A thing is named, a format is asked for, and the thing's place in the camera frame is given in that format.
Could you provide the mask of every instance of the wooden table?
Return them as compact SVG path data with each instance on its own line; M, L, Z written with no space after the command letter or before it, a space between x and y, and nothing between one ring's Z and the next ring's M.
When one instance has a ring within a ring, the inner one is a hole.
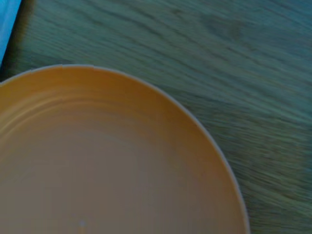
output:
M307 2L24 0L1 77L88 63L155 84L190 109L220 145L254 234L311 234Z

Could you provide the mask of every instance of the table surface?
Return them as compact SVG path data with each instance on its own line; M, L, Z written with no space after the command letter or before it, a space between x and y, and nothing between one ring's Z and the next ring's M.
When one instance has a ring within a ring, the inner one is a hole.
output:
M254 234L310 234L311 38L303 0L25 0L0 76L88 63L155 84L220 145Z

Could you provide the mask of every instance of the orange plate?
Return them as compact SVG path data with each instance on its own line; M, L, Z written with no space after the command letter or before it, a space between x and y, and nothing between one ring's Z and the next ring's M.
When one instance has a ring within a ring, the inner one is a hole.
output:
M0 137L0 233L250 233L211 136L137 78L53 66L9 79Z

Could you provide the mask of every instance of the blue object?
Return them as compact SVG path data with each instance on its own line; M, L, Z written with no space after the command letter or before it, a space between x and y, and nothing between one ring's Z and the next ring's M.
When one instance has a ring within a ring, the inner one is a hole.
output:
M0 0L0 65L9 42L21 0Z
M85 226L86 226L86 222L85 222L85 221L83 221L83 220L82 220L82 221L80 221L80 226L81 226L81 227L85 227Z

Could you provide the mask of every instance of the wood grain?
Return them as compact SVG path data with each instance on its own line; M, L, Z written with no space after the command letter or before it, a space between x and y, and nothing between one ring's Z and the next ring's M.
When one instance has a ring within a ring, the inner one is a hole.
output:
M190 109L229 160L254 234L312 232L312 3L24 1L2 79L57 63L135 75Z

